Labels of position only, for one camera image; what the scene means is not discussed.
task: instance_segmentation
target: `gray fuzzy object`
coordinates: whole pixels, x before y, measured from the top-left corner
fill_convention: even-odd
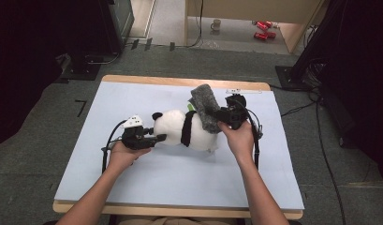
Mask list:
[[[219,133],[221,129],[217,125],[218,120],[206,113],[206,109],[220,110],[211,86],[209,84],[200,85],[191,91],[191,96],[189,102],[196,108],[202,122],[202,128],[212,134]]]

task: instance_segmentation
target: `green tag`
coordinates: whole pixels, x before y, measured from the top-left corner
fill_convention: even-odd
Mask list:
[[[194,111],[194,106],[191,103],[188,103],[187,108],[189,111]]]

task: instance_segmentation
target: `wooden table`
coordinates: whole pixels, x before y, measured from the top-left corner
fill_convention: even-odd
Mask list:
[[[247,90],[269,91],[270,86],[263,82],[228,82],[214,80],[195,80],[195,79],[177,79],[177,78],[159,78],[159,77],[136,77],[136,76],[118,76],[107,75],[102,79],[109,83],[144,83],[144,84],[165,84],[181,86],[198,86],[204,83],[212,88],[237,88]],[[75,202],[57,201],[53,202],[53,210],[57,213],[67,212]],[[288,219],[299,219],[302,217],[302,210],[283,210]],[[196,207],[178,207],[178,206],[145,206],[128,205],[124,203],[106,203],[103,208],[103,214],[112,215],[141,215],[141,216],[168,216],[168,217],[203,217],[203,218],[250,218],[248,210],[240,209],[212,209]]]
[[[199,17],[202,0],[186,0],[187,17]],[[311,24],[319,24],[329,0],[204,0],[202,17],[281,23],[287,49],[293,53]]]

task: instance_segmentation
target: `black curtain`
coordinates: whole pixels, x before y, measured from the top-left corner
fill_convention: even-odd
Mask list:
[[[15,134],[62,70],[61,43],[37,1],[0,1],[0,143]]]
[[[383,176],[383,0],[346,1],[335,50],[319,74],[355,125],[347,132]]]

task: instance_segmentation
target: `white device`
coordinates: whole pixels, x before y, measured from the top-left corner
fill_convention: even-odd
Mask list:
[[[242,89],[227,89],[227,94],[261,94],[261,90],[242,90]]]
[[[141,118],[138,115],[133,115],[121,125],[121,128],[134,128],[139,126],[143,126]]]

